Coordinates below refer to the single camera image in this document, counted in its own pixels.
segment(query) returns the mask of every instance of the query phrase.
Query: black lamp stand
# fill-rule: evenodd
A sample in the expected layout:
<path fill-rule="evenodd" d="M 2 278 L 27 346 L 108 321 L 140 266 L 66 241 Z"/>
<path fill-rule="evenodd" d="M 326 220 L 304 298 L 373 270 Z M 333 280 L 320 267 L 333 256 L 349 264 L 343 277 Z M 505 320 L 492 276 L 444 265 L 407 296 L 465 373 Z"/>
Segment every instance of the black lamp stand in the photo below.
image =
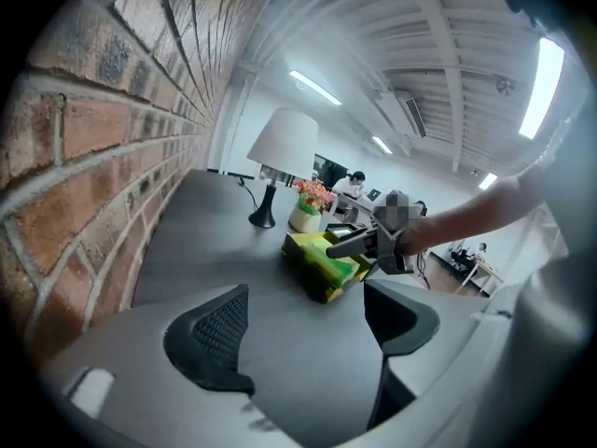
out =
<path fill-rule="evenodd" d="M 249 216 L 251 224 L 259 226 L 260 228 L 267 229 L 276 225 L 276 221 L 271 213 L 271 202 L 273 201 L 273 195 L 276 193 L 276 176 L 277 172 L 274 171 L 273 176 L 271 177 L 271 182 L 265 189 L 261 206 Z"/>

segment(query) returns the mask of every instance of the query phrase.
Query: ceiling light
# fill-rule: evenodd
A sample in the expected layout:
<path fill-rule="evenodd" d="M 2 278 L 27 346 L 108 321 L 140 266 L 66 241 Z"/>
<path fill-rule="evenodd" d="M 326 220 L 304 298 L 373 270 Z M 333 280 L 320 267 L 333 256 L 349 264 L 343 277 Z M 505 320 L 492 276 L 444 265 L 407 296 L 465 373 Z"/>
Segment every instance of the ceiling light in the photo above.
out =
<path fill-rule="evenodd" d="M 539 131 L 543 118 L 548 113 L 553 95 L 558 88 L 558 81 L 562 73 L 563 49 L 551 40 L 541 38 L 539 41 L 539 63 L 535 85 L 531 94 L 529 107 L 524 115 L 519 133 L 533 139 Z"/>
<path fill-rule="evenodd" d="M 383 149 L 383 152 L 386 154 L 392 154 L 392 151 L 390 150 L 390 148 L 388 146 L 385 145 L 385 143 L 378 138 L 377 136 L 373 136 L 373 141 L 375 141 L 375 143 L 377 143 L 377 146 L 379 146 L 381 149 Z"/>
<path fill-rule="evenodd" d="M 340 101 L 338 101 L 336 98 L 334 98 L 331 94 L 329 94 L 326 90 L 324 90 L 322 87 L 320 87 L 317 83 L 315 83 L 314 81 L 311 81 L 310 79 L 308 79 L 307 77 L 305 77 L 304 75 L 299 73 L 297 70 L 292 70 L 290 72 L 290 76 L 296 78 L 298 81 L 302 81 L 308 87 L 313 88 L 315 91 L 317 91 L 323 97 L 325 97 L 329 101 L 331 101 L 334 105 L 341 105 Z"/>
<path fill-rule="evenodd" d="M 495 179 L 497 179 L 497 176 L 494 173 L 489 173 L 485 179 L 483 179 L 483 182 L 481 184 L 479 184 L 479 187 L 483 190 L 485 190 L 486 188 L 488 188 L 491 184 L 493 184 L 495 182 Z"/>

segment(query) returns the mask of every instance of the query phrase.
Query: potted plant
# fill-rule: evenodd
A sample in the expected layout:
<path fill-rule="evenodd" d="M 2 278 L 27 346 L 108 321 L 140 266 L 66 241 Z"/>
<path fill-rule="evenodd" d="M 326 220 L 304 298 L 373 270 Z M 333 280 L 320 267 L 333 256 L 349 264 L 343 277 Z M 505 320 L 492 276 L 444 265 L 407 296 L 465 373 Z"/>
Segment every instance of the potted plant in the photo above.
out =
<path fill-rule="evenodd" d="M 324 207 L 334 201 L 334 195 L 321 181 L 301 181 L 293 185 L 298 190 L 297 205 L 288 222 L 298 232 L 317 232 Z"/>

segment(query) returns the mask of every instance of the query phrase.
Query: lamp base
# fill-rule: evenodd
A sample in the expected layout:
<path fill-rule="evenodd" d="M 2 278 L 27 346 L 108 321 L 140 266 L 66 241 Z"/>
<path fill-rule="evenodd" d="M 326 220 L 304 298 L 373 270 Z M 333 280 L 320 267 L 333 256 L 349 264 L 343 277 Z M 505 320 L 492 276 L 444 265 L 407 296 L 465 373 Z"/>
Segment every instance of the lamp base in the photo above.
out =
<path fill-rule="evenodd" d="M 261 201 L 261 206 L 251 216 L 249 216 L 249 221 L 251 224 L 266 229 L 272 228 L 276 225 L 276 221 L 271 213 L 271 202 L 273 201 L 273 195 L 275 193 L 275 186 L 268 185 L 266 187 L 263 201 Z"/>

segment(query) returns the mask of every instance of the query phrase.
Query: flower pot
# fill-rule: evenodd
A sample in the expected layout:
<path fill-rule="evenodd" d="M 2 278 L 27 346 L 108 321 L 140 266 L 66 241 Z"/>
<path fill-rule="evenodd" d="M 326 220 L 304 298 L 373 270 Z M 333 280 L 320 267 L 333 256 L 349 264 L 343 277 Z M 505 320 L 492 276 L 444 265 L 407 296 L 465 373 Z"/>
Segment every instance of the flower pot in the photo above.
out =
<path fill-rule="evenodd" d="M 295 206 L 290 214 L 288 222 L 298 232 L 318 232 L 321 214 L 307 214 Z"/>

